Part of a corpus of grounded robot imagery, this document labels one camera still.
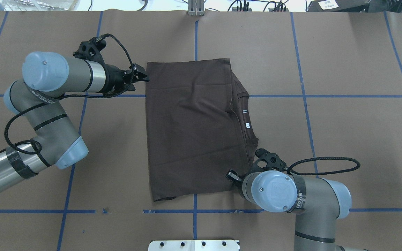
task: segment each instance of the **white tag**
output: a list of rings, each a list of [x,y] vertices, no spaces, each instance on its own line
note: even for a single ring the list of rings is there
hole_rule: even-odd
[[[319,5],[322,9],[334,9],[334,8],[339,8],[338,4],[336,3],[335,0],[326,0],[319,2]]]

